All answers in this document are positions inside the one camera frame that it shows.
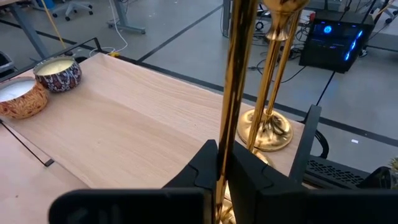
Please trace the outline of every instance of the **gray floor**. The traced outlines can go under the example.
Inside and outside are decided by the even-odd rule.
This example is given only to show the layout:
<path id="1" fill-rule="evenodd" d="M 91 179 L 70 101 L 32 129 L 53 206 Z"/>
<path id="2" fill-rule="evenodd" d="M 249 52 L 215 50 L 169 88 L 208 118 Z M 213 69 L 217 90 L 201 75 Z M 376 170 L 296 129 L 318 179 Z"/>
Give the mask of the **gray floor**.
<path id="1" fill-rule="evenodd" d="M 129 47 L 121 52 L 122 55 L 136 60 L 141 58 L 216 9 L 221 3 L 221 0 L 138 0 L 131 3 L 127 17 L 132 23 L 145 26 L 147 34 L 122 30 L 123 37 L 129 43 Z M 72 20 L 69 22 L 62 17 L 56 18 L 55 22 L 62 37 L 75 42 L 98 37 L 103 47 L 121 48 L 122 40 L 106 25 L 106 22 L 112 19 L 109 2 L 95 1 L 93 6 L 92 16 L 85 11 L 79 11 L 71 16 Z M 55 35 L 44 12 L 31 9 L 25 11 L 31 21 L 35 21 L 36 30 Z M 228 39 L 221 35 L 220 17 L 221 10 L 218 10 L 156 51 L 144 62 L 223 86 Z M 0 19 L 15 22 L 8 15 L 0 16 Z M 398 22 L 394 21 L 391 26 L 397 24 Z M 41 39 L 50 53 L 62 49 L 60 42 L 56 40 L 47 37 Z M 19 68 L 31 64 L 33 61 L 30 58 L 39 58 L 23 31 L 2 23 L 0 50 L 7 52 Z M 249 66 L 255 66 L 264 59 L 265 56 L 261 53 L 266 51 L 267 47 L 254 45 Z M 88 55 L 88 51 L 81 50 L 77 54 Z M 397 61 L 397 53 L 369 49 L 369 55 L 359 58 L 349 72 L 344 75 L 336 74 L 332 79 L 320 102 L 322 116 L 370 133 L 398 139 L 395 129 L 398 126 L 398 120 L 395 119 L 398 105 L 394 100 L 398 94 Z M 297 60 L 289 61 L 284 80 L 300 69 Z M 291 81 L 282 84 L 277 103 L 307 111 L 310 105 L 317 102 L 330 76 L 331 71 L 328 70 L 305 68 Z M 248 71 L 245 93 L 256 96 L 260 79 L 261 75 L 257 71 Z M 302 119 L 293 114 L 285 114 L 292 119 Z M 329 142 L 329 159 L 332 161 L 371 172 L 388 164 L 391 157 L 398 155 L 396 147 L 380 141 L 325 124 L 319 124 L 318 129 Z M 320 145 L 314 143 L 312 153 L 318 155 L 320 150 Z"/>

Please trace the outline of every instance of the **gold tube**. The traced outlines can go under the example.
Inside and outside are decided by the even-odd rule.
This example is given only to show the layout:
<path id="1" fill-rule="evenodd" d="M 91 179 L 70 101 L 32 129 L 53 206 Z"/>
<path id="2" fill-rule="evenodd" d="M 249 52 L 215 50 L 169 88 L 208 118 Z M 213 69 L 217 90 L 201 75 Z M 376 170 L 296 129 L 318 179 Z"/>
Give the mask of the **gold tube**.
<path id="1" fill-rule="evenodd" d="M 232 153 L 239 109 L 243 96 L 244 79 L 250 56 L 257 0 L 235 0 L 231 16 L 228 62 L 225 75 L 223 109 L 221 112 L 220 143 L 218 144 L 216 186 L 216 223 L 221 219 L 221 209 L 226 188 L 226 167 Z"/>
<path id="2" fill-rule="evenodd" d="M 280 81 L 282 80 L 282 76 L 285 72 L 286 63 L 287 60 L 289 59 L 290 48 L 292 47 L 293 44 L 294 35 L 296 33 L 297 26 L 299 24 L 301 12 L 302 11 L 296 12 L 292 18 L 292 24 L 290 25 L 290 31 L 289 31 L 289 38 L 285 42 L 284 51 L 282 52 L 282 56 L 280 58 L 279 67 L 274 82 L 274 88 L 272 89 L 271 97 L 269 99 L 266 110 L 266 118 L 265 118 L 266 122 L 271 118 L 272 110 L 274 109 L 274 103 L 280 87 Z"/>
<path id="3" fill-rule="evenodd" d="M 247 142 L 247 148 L 250 152 L 253 152 L 254 144 L 256 143 L 257 132 L 260 127 L 261 117 L 264 113 L 264 106 L 266 104 L 269 86 L 271 84 L 272 75 L 274 74 L 275 64 L 278 59 L 280 48 L 280 41 L 271 40 L 269 42 L 266 66 L 262 73 L 261 85 L 257 94 L 256 108 L 252 117 L 252 123 Z"/>

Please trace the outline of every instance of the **candle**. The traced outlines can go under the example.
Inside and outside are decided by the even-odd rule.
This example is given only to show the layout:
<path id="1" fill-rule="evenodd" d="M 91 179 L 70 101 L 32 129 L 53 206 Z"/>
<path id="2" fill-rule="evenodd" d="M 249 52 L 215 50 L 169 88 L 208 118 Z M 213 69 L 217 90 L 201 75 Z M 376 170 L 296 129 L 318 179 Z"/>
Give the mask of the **candle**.
<path id="1" fill-rule="evenodd" d="M 4 88 L 0 87 L 0 102 L 18 98 L 29 90 L 33 89 L 36 81 L 33 79 L 23 79 L 18 81 L 9 81 Z"/>
<path id="2" fill-rule="evenodd" d="M 73 64 L 73 60 L 57 60 L 48 65 L 44 65 L 37 71 L 37 75 L 53 75 L 56 73 L 60 73 L 67 68 L 71 67 Z"/>

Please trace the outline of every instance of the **white cable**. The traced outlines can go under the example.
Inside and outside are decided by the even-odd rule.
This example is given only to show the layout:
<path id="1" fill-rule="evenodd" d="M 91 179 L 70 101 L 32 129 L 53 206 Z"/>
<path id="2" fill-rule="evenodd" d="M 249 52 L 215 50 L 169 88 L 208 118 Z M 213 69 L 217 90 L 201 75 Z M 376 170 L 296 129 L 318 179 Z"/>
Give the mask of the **white cable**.
<path id="1" fill-rule="evenodd" d="M 111 0 L 109 0 L 109 5 L 111 6 L 112 17 L 113 17 L 113 22 L 114 22 L 114 28 L 116 29 L 116 32 L 119 34 L 120 38 L 121 38 L 121 39 L 123 40 L 123 42 L 125 43 L 125 46 L 122 47 L 122 48 L 119 49 L 119 50 L 116 50 L 114 47 L 102 47 L 101 49 L 112 49 L 112 51 L 111 51 L 110 53 L 113 53 L 113 52 L 120 52 L 120 51 L 124 50 L 129 44 L 127 43 L 127 41 L 123 38 L 123 36 L 122 36 L 122 35 L 120 34 L 120 32 L 119 32 L 119 29 L 118 29 L 118 22 L 116 21 L 116 16 L 114 15 L 113 5 L 112 5 Z M 91 54 L 92 54 L 94 51 L 96 51 L 96 50 L 98 50 L 98 49 L 93 49 L 92 51 L 90 51 L 90 52 L 88 53 L 88 56 L 91 57 Z"/>

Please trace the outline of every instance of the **desk leg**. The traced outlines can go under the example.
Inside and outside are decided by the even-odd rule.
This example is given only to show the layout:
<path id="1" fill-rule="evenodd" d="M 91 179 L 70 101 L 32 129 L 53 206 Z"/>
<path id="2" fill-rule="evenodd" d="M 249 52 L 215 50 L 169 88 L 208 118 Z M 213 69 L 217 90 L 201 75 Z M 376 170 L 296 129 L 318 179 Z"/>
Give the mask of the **desk leg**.
<path id="1" fill-rule="evenodd" d="M 229 19 L 231 15 L 231 0 L 223 0 L 223 35 L 229 35 Z"/>
<path id="2" fill-rule="evenodd" d="M 32 25 L 26 18 L 25 13 L 20 9 L 20 7 L 14 3 L 10 5 L 10 9 L 12 15 L 15 17 L 21 28 L 24 30 L 27 38 L 30 40 L 37 53 L 39 53 L 40 57 L 42 57 L 42 59 L 45 59 L 50 56 L 43 42 L 40 40 L 40 37 L 36 34 L 36 30 L 33 29 Z"/>
<path id="3" fill-rule="evenodd" d="M 129 25 L 129 22 L 127 21 L 126 14 L 124 13 L 124 6 L 123 3 L 119 0 L 113 0 L 114 7 L 116 9 L 116 12 L 119 17 L 119 22 L 117 22 L 118 29 L 124 29 L 124 30 L 129 30 L 129 31 L 139 31 L 141 34 L 145 34 L 145 27 L 135 27 Z M 110 21 L 107 22 L 109 25 L 109 28 L 112 28 L 114 26 L 114 22 Z"/>

